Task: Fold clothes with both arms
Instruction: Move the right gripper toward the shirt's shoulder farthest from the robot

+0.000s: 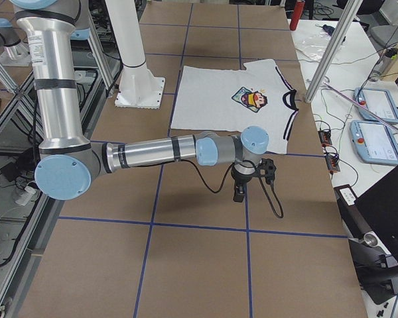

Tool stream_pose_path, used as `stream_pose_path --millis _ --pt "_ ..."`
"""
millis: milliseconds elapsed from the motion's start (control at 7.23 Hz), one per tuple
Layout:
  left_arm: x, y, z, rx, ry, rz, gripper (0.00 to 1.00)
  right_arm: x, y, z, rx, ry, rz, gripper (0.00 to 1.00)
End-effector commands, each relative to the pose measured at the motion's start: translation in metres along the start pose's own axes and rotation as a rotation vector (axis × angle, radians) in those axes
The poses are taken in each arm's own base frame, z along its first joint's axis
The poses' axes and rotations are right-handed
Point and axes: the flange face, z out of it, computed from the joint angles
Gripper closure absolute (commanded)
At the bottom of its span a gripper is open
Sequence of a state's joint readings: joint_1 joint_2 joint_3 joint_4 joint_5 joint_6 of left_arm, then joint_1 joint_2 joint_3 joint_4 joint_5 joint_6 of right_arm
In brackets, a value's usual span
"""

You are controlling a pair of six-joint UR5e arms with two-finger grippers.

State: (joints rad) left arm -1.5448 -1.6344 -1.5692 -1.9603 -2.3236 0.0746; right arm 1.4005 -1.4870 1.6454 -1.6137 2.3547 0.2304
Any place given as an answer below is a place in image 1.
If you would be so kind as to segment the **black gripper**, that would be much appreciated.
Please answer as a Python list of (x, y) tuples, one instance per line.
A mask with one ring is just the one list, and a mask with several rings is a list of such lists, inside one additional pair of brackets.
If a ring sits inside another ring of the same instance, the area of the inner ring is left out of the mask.
[(234, 180), (233, 201), (243, 202), (245, 197), (245, 185), (256, 175), (255, 169), (242, 164), (235, 164), (231, 170)]

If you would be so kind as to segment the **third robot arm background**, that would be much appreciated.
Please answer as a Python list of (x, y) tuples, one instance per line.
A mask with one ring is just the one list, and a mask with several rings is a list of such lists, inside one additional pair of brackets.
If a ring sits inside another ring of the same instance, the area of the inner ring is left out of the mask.
[(4, 18), (0, 18), (0, 63), (4, 66), (30, 66), (31, 55), (29, 47), (16, 33), (12, 24)]

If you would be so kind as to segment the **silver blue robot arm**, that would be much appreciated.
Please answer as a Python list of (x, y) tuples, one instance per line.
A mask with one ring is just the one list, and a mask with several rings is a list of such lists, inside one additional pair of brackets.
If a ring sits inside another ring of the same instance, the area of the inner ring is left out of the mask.
[(245, 177), (257, 170), (269, 136), (256, 126), (234, 136), (203, 132), (133, 144), (91, 142), (82, 130), (70, 44), (71, 35), (88, 21), (88, 3), (15, 1), (13, 5), (33, 59), (43, 129), (34, 179), (44, 194), (70, 200), (84, 194), (100, 175), (188, 158), (202, 166), (230, 163), (235, 173)]

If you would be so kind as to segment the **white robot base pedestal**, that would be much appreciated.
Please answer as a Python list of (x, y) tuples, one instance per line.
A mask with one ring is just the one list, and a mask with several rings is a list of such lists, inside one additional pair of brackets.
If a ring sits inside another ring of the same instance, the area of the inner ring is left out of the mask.
[(115, 105), (158, 109), (165, 79), (148, 69), (135, 2), (107, 0), (105, 4), (123, 64)]

